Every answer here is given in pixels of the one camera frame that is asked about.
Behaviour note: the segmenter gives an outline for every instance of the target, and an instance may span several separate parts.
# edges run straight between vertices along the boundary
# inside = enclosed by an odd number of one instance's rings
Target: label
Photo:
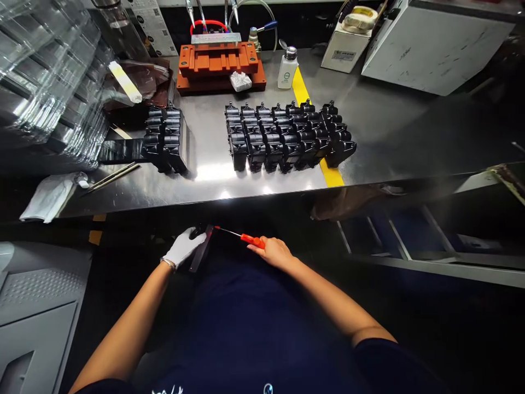
[[[127,0],[157,56],[178,56],[157,0]]]
[[[354,60],[355,52],[346,52],[346,51],[334,51],[334,54],[332,55],[332,59],[335,60],[346,60],[346,61],[352,61]]]

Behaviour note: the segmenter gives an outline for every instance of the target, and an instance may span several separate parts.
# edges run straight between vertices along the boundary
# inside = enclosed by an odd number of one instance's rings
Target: white dispenser bottle
[[[297,48],[286,47],[283,58],[281,59],[279,77],[277,78],[277,87],[279,89],[291,88],[291,83],[294,80],[295,70],[297,70],[298,65]]]

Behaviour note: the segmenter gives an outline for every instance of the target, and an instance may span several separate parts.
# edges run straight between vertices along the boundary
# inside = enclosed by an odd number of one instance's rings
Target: gray cabinet
[[[0,242],[0,394],[58,392],[90,264],[69,248]]]

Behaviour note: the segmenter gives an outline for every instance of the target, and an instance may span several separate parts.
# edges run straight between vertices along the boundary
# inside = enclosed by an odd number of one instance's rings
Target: red tube
[[[195,21],[195,26],[197,25],[202,25],[202,20],[201,19],[197,19]],[[219,22],[219,21],[214,21],[214,20],[208,20],[206,19],[206,26],[208,25],[217,25],[217,26],[220,26],[224,29],[224,31],[226,33],[228,33],[228,28],[226,27],[226,25],[222,22]],[[193,35],[193,25],[190,26],[190,34]]]

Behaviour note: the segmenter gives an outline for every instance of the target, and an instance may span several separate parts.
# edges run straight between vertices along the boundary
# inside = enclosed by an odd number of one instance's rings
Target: hand
[[[190,240],[190,234],[193,230],[195,230],[195,227],[190,227],[180,234],[171,249],[163,257],[164,260],[175,264],[175,269],[179,268],[179,265],[186,260],[193,250],[206,240],[206,233],[200,234],[195,237],[195,239]]]
[[[269,265],[286,271],[294,262],[298,261],[290,253],[288,246],[277,238],[266,238],[265,236],[261,237],[262,241],[265,243],[265,248],[260,249],[255,245],[248,245],[248,249],[257,253],[262,257]]]

